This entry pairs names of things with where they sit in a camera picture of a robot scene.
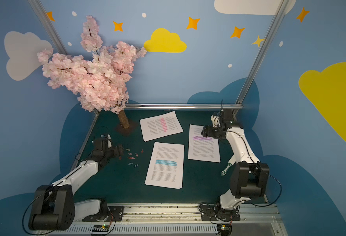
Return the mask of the document with purple highlight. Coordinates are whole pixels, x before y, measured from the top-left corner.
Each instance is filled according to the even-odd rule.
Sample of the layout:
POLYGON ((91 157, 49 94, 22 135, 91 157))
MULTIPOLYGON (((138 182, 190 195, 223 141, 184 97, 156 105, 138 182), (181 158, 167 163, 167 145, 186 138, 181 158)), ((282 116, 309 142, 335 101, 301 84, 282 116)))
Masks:
POLYGON ((219 143, 217 139, 203 137, 203 126, 189 126, 188 159, 220 163, 219 143))

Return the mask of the document with pink highlight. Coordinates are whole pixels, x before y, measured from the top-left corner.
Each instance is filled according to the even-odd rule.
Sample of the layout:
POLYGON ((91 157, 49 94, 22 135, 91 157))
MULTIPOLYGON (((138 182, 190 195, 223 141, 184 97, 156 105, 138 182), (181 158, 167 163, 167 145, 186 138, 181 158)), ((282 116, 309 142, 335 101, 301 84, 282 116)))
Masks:
POLYGON ((145 142, 183 132, 175 111, 139 122, 145 142))

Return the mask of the document with blue highlight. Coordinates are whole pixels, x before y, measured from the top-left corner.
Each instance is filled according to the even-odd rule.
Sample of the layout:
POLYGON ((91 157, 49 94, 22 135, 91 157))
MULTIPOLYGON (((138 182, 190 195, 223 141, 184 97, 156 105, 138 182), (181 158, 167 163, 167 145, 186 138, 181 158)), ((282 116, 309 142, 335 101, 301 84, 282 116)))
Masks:
POLYGON ((184 149, 181 144, 154 143, 145 184, 181 189, 184 149))

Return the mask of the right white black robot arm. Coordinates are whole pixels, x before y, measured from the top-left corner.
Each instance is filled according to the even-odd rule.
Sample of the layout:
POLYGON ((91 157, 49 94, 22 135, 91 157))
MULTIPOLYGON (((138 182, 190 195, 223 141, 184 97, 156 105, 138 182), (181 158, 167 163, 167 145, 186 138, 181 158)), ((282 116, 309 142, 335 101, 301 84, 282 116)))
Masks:
POLYGON ((211 126, 206 125, 203 128, 202 136, 227 140, 233 151, 233 156, 221 175, 224 176, 230 167, 235 167, 230 178, 229 190, 222 194, 215 204, 215 214, 217 216, 230 214, 244 202, 263 197, 270 178, 279 184, 280 192, 272 203, 265 204, 264 207, 275 204, 281 197, 282 184, 277 178, 269 174, 269 166, 260 162, 252 151, 246 139, 245 131, 234 117, 233 110, 221 109, 211 116, 211 121, 211 126))

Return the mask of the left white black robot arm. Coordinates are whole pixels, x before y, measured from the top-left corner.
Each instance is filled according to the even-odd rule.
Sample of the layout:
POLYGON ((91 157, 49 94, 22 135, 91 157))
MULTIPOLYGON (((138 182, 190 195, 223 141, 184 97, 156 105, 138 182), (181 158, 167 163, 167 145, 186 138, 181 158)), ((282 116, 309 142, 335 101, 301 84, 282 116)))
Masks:
POLYGON ((94 140, 89 156, 75 169, 50 185, 42 185, 25 212, 29 220, 22 218, 22 229, 30 236, 44 236, 55 231, 67 230, 77 220, 113 221, 105 198, 74 201, 75 193, 111 159, 123 156, 121 144, 114 145, 109 137, 94 140))

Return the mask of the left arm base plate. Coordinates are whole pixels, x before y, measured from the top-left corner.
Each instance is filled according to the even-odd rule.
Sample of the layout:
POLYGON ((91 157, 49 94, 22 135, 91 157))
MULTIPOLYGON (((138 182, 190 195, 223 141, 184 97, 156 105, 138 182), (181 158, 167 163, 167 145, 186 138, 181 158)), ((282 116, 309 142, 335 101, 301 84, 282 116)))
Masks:
POLYGON ((82 219, 83 222, 110 222, 122 221, 124 213, 124 206, 107 206, 101 208, 99 213, 87 216, 82 219))

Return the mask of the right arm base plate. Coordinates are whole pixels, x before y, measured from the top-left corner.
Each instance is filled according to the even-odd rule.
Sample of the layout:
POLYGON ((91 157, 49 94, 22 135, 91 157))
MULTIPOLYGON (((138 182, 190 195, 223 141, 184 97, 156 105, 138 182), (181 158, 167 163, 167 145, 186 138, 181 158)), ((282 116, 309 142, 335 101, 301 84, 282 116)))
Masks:
POLYGON ((202 221, 240 221, 240 214, 238 209, 225 210, 219 206, 200 204, 198 206, 198 211, 200 213, 202 221))

